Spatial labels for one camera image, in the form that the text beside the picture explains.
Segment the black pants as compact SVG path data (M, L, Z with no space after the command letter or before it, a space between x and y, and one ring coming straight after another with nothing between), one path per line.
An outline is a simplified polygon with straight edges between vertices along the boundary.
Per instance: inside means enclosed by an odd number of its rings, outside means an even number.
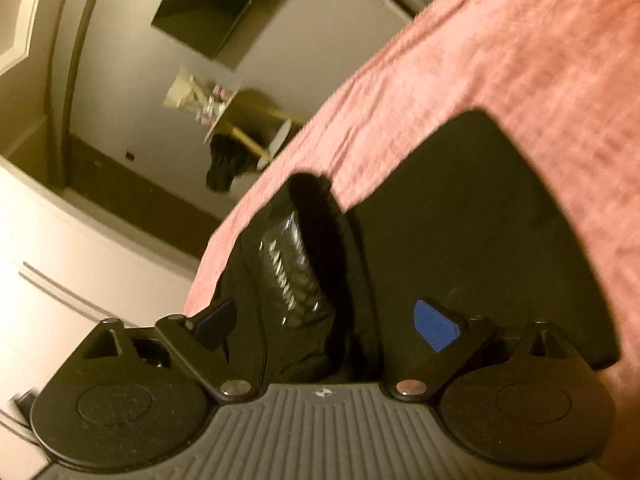
M558 326L596 370L620 345L591 266L538 174L482 110L443 124L362 202L292 174L236 239L231 367L273 382L382 382L434 356L425 306Z

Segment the dark wooden door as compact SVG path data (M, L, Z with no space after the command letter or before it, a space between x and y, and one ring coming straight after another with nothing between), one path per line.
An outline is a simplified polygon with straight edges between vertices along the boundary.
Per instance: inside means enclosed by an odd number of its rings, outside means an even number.
M89 203L185 254L201 258L220 225L211 214L170 194L74 136L66 183Z

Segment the black clothes pile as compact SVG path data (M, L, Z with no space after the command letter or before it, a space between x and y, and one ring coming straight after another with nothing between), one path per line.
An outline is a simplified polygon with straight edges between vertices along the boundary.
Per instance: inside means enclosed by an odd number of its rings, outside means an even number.
M259 157L240 141L226 134L214 134L209 141L210 166L206 186L215 193L228 193L235 177L253 171Z

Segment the white round side table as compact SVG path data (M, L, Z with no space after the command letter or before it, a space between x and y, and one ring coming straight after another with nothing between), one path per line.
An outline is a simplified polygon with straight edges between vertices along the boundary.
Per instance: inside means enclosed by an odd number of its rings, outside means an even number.
M266 169L303 125L254 90L240 90L226 102L212 96L198 121L207 129L206 142L215 134L230 136L256 158L257 171Z

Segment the white items on side table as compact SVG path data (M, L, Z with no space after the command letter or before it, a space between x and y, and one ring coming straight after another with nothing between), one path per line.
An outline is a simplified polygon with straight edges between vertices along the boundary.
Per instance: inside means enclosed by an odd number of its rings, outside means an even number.
M202 126L214 128L237 93L221 84L201 84L190 72L180 67L166 93L163 107L192 114Z

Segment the pink ribbed bed blanket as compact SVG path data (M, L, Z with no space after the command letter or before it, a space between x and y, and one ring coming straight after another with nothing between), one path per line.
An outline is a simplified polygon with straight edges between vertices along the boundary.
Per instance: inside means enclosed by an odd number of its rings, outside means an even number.
M600 463L639 474L639 0L435 0L353 74L209 240L186 300L204 309L233 243L296 171L343 207L370 195L462 110L494 116L585 244L622 340L603 375L617 408Z

